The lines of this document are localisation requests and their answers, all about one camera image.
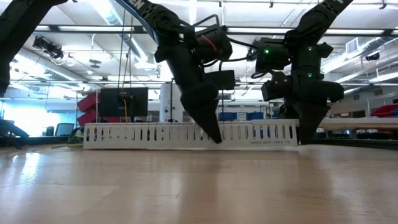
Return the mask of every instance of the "blue bin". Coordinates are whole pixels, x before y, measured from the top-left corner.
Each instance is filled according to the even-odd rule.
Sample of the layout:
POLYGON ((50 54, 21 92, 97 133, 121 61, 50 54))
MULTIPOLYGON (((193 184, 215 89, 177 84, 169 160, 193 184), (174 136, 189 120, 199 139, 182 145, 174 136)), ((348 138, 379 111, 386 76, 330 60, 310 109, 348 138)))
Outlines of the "blue bin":
POLYGON ((398 116, 398 108, 391 112, 394 116, 398 116))
POLYGON ((236 113, 224 112, 218 115, 220 121, 233 121, 237 119, 236 113))
POLYGON ((248 121, 251 121, 254 119, 264 119, 264 113, 262 113, 262 112, 248 113, 246 118, 248 121))

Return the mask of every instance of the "air vent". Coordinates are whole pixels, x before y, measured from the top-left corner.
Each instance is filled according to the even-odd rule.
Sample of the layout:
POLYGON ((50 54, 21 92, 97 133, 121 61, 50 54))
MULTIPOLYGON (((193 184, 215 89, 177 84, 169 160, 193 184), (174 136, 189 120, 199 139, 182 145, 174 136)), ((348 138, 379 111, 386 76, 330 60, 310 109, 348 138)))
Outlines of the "air vent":
POLYGON ((358 48, 359 48, 358 38, 355 38, 346 44, 346 53, 350 54, 350 53, 358 50, 358 48))
POLYGON ((375 89, 374 95, 375 96, 383 95, 383 89, 382 88, 375 89))

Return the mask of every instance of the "desk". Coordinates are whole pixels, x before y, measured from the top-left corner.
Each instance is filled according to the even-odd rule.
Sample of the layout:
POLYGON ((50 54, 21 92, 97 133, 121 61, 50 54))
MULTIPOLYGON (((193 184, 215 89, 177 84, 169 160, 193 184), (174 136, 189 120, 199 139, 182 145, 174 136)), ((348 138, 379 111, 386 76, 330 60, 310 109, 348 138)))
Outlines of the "desk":
POLYGON ((398 223, 398 152, 44 149, 0 156, 2 224, 398 223))

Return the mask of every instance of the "red object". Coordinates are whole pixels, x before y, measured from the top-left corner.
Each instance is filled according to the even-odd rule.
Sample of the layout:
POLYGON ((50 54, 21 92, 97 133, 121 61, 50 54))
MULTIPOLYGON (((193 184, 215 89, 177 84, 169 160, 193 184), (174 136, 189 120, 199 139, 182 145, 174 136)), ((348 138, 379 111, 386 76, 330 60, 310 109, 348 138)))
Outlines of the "red object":
POLYGON ((89 110, 95 109, 95 93, 91 93, 86 96, 86 98, 80 100, 77 103, 77 107, 82 112, 87 112, 89 110))
POLYGON ((371 116, 377 116, 379 118, 388 118, 393 117, 395 114, 393 113, 394 110, 398 109, 398 104, 394 105, 385 105, 371 113, 371 116))
POLYGON ((119 117, 105 117, 104 119, 109 123, 120 123, 119 117))
POLYGON ((87 111, 85 114, 81 115, 77 121, 79 122, 80 126, 95 122, 95 109, 87 111))

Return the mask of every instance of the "ceiling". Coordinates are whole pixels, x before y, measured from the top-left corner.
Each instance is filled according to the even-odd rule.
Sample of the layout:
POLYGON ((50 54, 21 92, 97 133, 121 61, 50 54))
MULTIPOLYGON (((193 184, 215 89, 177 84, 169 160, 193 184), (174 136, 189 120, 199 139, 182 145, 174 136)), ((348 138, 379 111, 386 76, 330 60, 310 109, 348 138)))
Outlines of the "ceiling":
MULTIPOLYGON (((3 12, 10 0, 0 0, 0 12, 3 12)), ((221 22, 226 26, 240 26, 240 27, 295 27, 299 23, 301 16, 313 7, 317 1, 314 0, 278 0, 274 1, 273 8, 270 8, 269 1, 225 1, 223 7, 219 7, 218 1, 209 0, 189 0, 189 1, 166 1, 156 0, 154 3, 162 4, 175 12, 179 18, 187 22, 198 22, 203 18, 217 14, 221 22)), ((398 1, 385 0, 387 7, 379 9, 382 6, 382 0, 356 0, 347 8, 333 23, 334 28, 351 28, 351 29, 393 29, 398 26, 398 1)), ((53 7, 50 12, 44 17, 40 24, 53 25, 88 25, 88 26, 105 26, 108 25, 101 17, 101 13, 109 11, 109 8, 114 8, 116 14, 123 23, 124 9, 114 0, 79 0, 78 3, 68 1, 65 4, 53 7)), ((124 18, 126 26, 131 25, 131 15, 127 12, 124 18)), ((137 19, 133 20, 134 25, 140 25, 137 19)), ((204 25, 212 25, 212 22, 206 22, 204 25)), ((260 37, 272 37, 266 35, 232 35, 232 38, 243 42, 251 43, 254 39, 260 37)), ((153 65, 157 69, 138 69, 134 65, 137 63, 132 61, 131 69, 127 64, 126 54, 128 46, 122 44, 121 39, 116 34, 33 34, 25 43, 24 49, 27 50, 22 57, 28 58, 33 66, 23 66, 26 73, 11 73, 11 80, 93 80, 99 81, 107 78, 110 81, 118 81, 119 77, 123 79, 124 71, 126 71, 125 80, 134 81, 170 81, 172 74, 167 68, 167 64, 153 62, 153 53, 156 51, 155 42, 147 34, 133 34, 138 46, 148 55, 149 60, 146 66, 153 65), (35 36, 44 37, 57 45, 62 46, 65 52, 63 60, 54 60, 54 63, 47 63, 51 60, 50 57, 42 55, 42 53, 32 47, 35 36), (70 59, 72 64, 65 63, 68 55, 74 58, 70 59), (38 68, 42 61, 35 65, 36 57, 43 57, 47 59, 45 69, 53 70, 56 73, 53 76, 37 76, 38 73, 43 73, 41 68, 38 68), (92 63, 90 59, 99 60, 100 68, 91 68, 92 63)), ((327 42, 334 51, 330 57, 338 58, 342 52, 345 52, 346 43, 353 40, 354 37, 324 37, 320 42, 327 42)), ((362 41, 370 41, 372 38, 367 38, 362 41)), ((348 62, 341 62, 336 69, 328 71, 326 79, 335 81, 339 78, 346 77, 366 68, 377 67, 380 63, 388 61, 396 57, 396 42, 392 41, 378 51, 381 57, 375 62, 362 62, 359 57, 353 57, 348 62)), ((231 58, 240 58, 246 56, 248 49, 240 45, 233 44, 233 54, 231 58)), ((270 75, 265 76, 262 80, 252 80, 250 75, 254 72, 254 62, 234 62, 224 63, 224 70, 234 70, 236 78, 242 82, 264 82, 270 79, 270 75)), ((218 64, 210 67, 207 71, 215 71, 218 69, 218 64)), ((392 73, 395 71, 395 62, 388 63, 388 65, 380 68, 379 75, 392 73)), ((289 67, 285 68, 285 72, 289 72, 289 67)), ((350 83, 366 83, 372 78, 377 78, 376 69, 371 69, 368 74, 361 74, 346 82, 350 83)), ((394 83, 396 79, 391 78, 383 80, 384 82, 394 83)), ((28 86, 29 89, 33 87, 43 87, 43 84, 25 84, 23 81, 14 88, 23 88, 28 86)), ((89 88, 106 88, 116 85, 77 85, 74 84, 50 84, 50 86, 57 87, 51 92, 59 91, 64 88, 68 94, 73 95, 73 91, 78 89, 88 90, 89 88)), ((132 86, 143 86, 142 84, 133 84, 132 86)), ((150 87, 150 98, 158 99, 160 85, 156 83, 146 83, 150 87)), ((261 85, 241 85, 235 89, 234 98, 237 100, 261 100, 261 92, 259 87, 261 85)))

